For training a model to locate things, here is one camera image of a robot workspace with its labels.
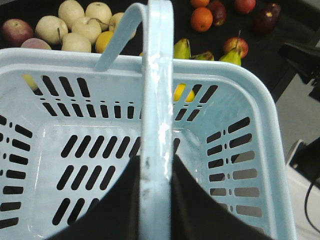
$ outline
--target dark red apple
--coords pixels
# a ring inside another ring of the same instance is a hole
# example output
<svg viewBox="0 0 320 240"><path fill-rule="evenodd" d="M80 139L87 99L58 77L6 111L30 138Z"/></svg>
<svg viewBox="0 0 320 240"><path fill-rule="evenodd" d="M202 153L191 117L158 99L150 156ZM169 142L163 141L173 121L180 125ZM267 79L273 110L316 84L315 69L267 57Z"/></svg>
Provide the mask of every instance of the dark red apple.
<svg viewBox="0 0 320 240"><path fill-rule="evenodd" d="M224 53L230 52L232 49L238 48L240 49L240 57L243 59L245 56L247 56L249 51L249 45L248 43L241 37L234 36L229 38L225 43L223 44L223 51Z"/></svg>
<svg viewBox="0 0 320 240"><path fill-rule="evenodd" d="M271 33L281 15L281 6L276 3L268 3L253 19L252 32L255 35L264 36Z"/></svg>
<svg viewBox="0 0 320 240"><path fill-rule="evenodd" d="M248 14L256 6L256 0L235 0L234 8L239 14Z"/></svg>
<svg viewBox="0 0 320 240"><path fill-rule="evenodd" d="M1 33L10 47L20 47L25 40L34 36L34 31L29 23L16 18L5 21Z"/></svg>
<svg viewBox="0 0 320 240"><path fill-rule="evenodd" d="M219 0L213 0L208 4L207 8L213 15L213 25L221 26L225 23L227 12L226 7L222 2Z"/></svg>

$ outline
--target white pear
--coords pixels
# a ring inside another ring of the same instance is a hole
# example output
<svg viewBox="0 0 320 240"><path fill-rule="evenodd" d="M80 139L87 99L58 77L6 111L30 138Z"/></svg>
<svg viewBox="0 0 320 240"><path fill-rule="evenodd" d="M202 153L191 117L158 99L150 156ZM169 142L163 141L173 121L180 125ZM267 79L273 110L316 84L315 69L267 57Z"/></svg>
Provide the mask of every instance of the white pear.
<svg viewBox="0 0 320 240"><path fill-rule="evenodd" d="M88 16L83 16L75 20L71 31L85 36L89 39L91 45L95 44L98 36L102 32L97 20Z"/></svg>
<svg viewBox="0 0 320 240"><path fill-rule="evenodd" d="M112 16L110 7L104 2L95 1L90 3L85 9L85 16L99 19L102 31L106 31Z"/></svg>
<svg viewBox="0 0 320 240"><path fill-rule="evenodd" d="M62 39L62 51L91 53L91 43L80 33L70 32Z"/></svg>
<svg viewBox="0 0 320 240"><path fill-rule="evenodd" d="M50 45L60 43L67 33L66 23L56 16L44 16L35 26L35 34Z"/></svg>
<svg viewBox="0 0 320 240"><path fill-rule="evenodd" d="M83 7L75 0L65 0L59 6L58 17L66 23L69 30L71 30L75 20L84 16L85 11Z"/></svg>
<svg viewBox="0 0 320 240"><path fill-rule="evenodd" d="M109 22L109 31L110 32L115 32L123 15L125 13L124 12L117 12L116 14L114 14L111 19L110 19L110 22ZM131 35L131 39L136 35L136 30L133 32L133 34Z"/></svg>

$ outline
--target black table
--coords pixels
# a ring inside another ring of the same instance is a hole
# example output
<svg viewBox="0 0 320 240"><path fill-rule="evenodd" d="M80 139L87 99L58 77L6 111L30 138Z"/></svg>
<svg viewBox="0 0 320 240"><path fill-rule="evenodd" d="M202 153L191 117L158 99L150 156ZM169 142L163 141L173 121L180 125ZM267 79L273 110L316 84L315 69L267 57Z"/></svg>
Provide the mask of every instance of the black table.
<svg viewBox="0 0 320 240"><path fill-rule="evenodd" d="M239 15L234 11L233 0L221 0L227 9L227 20L219 27L212 26L206 32L196 32L190 26L193 7L188 0L172 0L174 10L174 42L188 38L191 53L200 54L211 51L215 59L222 55L224 42L235 37L241 30L241 37L249 45L248 55L242 60L242 66L254 73L269 89L275 101L281 96L295 71L282 59L278 51L285 42L298 42L315 45L320 39L320 11L303 0L275 0L282 6L282 15L272 33L257 37L251 33L253 17L269 0L257 0L255 9L248 15ZM58 8L63 0L15 0L0 5L0 24L10 18L21 18L34 28L38 20L45 15L58 15ZM78 0L85 9L93 0ZM147 0L103 0L112 13L124 12L133 2L147 3ZM142 27L136 36L123 49L123 55L139 55L142 51ZM8 47L0 37L0 48ZM61 46L52 46L59 50Z"/></svg>

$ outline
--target black cable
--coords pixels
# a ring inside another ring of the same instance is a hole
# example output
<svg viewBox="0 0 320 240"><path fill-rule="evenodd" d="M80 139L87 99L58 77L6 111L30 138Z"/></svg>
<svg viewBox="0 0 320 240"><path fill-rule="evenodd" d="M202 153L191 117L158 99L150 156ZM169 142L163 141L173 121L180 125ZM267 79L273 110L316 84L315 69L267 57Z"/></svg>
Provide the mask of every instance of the black cable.
<svg viewBox="0 0 320 240"><path fill-rule="evenodd" d="M309 200L309 195L310 195L311 189L315 185L315 183L319 177L320 177L320 170L317 173L314 180L311 182L308 190L306 191L305 198L304 198L304 214L305 214L306 220L311 225L311 227L313 227L313 229L316 230L320 234L320 230L311 222L309 215L308 215L308 210L307 210L307 205L308 205L308 200Z"/></svg>

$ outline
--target apple stem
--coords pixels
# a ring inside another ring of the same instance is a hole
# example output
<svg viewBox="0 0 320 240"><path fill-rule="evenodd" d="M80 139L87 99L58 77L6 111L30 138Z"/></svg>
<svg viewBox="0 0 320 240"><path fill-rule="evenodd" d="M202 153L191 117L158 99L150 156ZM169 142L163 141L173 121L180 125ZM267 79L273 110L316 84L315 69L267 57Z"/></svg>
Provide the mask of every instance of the apple stem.
<svg viewBox="0 0 320 240"><path fill-rule="evenodd" d="M235 48L238 46L239 39L240 39L240 34L241 34L241 30L239 30L239 32L238 32L238 37L236 39Z"/></svg>
<svg viewBox="0 0 320 240"><path fill-rule="evenodd" d="M92 17L92 18L90 18L87 22L86 22L86 24L88 24L91 20L96 20L98 23L100 23L100 24L103 24L103 25L108 25L108 26L113 26L113 27L115 27L115 25L114 24L108 24L108 23L105 23L105 22L103 22L103 21L101 21L99 18L96 18L96 17Z"/></svg>

